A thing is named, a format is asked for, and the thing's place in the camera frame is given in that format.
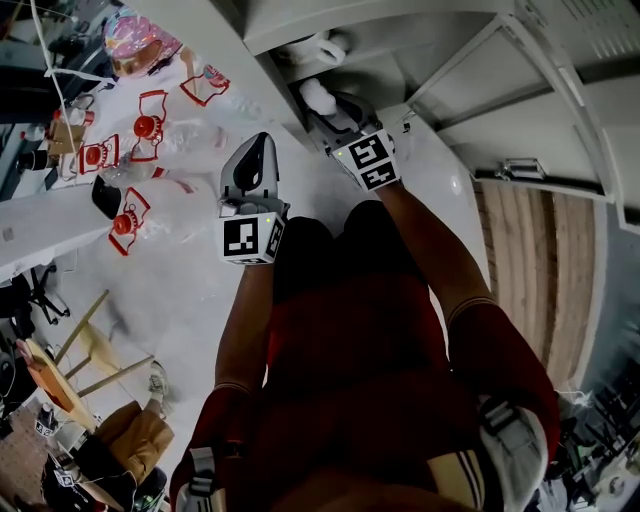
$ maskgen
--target white floor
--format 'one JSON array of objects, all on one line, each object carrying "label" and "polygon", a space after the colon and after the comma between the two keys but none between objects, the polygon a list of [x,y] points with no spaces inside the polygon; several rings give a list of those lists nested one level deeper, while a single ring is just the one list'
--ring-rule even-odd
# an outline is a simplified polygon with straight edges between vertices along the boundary
[{"label": "white floor", "polygon": [[[397,112],[386,112],[393,119]],[[469,178],[450,151],[417,119],[410,135],[402,124],[387,122],[395,137],[404,182],[471,250],[488,276],[487,262]],[[275,133],[280,162],[280,196],[292,203],[291,216],[316,217],[339,233],[349,211],[366,199],[324,154],[309,154]],[[112,340],[127,365],[153,354],[165,367],[172,389],[173,412],[167,421],[175,440],[160,467],[169,475],[188,443],[200,408],[213,387],[213,368],[218,340],[231,307],[241,269],[220,263],[212,231],[208,229],[188,242],[167,246],[149,258],[141,248],[121,257],[106,237],[76,253],[58,259],[58,273],[51,290],[72,312],[58,326],[45,325],[36,313],[36,337],[42,343],[61,345],[78,319],[104,289],[110,296],[97,311],[93,324]],[[62,368],[85,357],[72,348]],[[87,367],[72,379],[76,389],[103,378]],[[148,368],[126,376],[90,395],[91,411],[102,418],[135,399],[144,404]]]}]

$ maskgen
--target white sneaker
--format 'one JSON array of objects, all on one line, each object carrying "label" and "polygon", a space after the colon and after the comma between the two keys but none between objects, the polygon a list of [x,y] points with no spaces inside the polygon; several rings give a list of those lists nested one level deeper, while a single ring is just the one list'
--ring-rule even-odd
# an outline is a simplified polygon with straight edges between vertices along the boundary
[{"label": "white sneaker", "polygon": [[151,375],[149,376],[149,391],[152,394],[160,394],[163,397],[169,392],[167,372],[158,361],[151,363]]}]

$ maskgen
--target white shelf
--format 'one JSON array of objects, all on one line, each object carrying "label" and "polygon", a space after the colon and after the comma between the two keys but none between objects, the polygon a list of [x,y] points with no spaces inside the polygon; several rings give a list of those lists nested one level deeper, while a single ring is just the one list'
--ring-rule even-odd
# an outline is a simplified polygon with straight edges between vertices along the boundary
[{"label": "white shelf", "polygon": [[248,0],[244,43],[253,55],[316,32],[403,14],[514,12],[515,0]]},{"label": "white shelf", "polygon": [[441,64],[487,22],[487,15],[477,13],[422,13],[357,23],[335,31],[349,41],[347,58],[340,66],[314,60],[301,66],[279,65],[279,69],[289,84],[330,69],[417,46],[429,46],[433,58]]}]

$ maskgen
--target red bottle cap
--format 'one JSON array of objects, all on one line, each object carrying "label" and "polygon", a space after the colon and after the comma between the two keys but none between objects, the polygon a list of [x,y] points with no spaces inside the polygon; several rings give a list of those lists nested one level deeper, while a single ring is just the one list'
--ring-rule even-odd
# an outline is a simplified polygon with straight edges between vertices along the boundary
[{"label": "red bottle cap", "polygon": [[133,221],[126,213],[121,213],[113,219],[113,229],[118,235],[128,235],[133,231]]},{"label": "red bottle cap", "polygon": [[140,116],[133,125],[136,137],[149,138],[156,131],[156,120],[152,116]]},{"label": "red bottle cap", "polygon": [[102,151],[100,148],[94,146],[92,148],[87,149],[87,155],[85,159],[89,165],[97,165],[100,162],[102,157]]}]

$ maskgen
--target pink object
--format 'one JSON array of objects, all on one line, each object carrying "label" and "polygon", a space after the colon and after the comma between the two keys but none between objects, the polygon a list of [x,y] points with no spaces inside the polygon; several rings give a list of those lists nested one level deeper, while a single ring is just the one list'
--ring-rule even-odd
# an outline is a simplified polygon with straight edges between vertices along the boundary
[{"label": "pink object", "polygon": [[79,153],[80,174],[116,167],[120,160],[120,137],[115,134],[101,144],[82,146]]},{"label": "pink object", "polygon": [[175,37],[129,7],[123,7],[107,20],[103,37],[105,51],[118,76],[145,75],[182,46]]}]

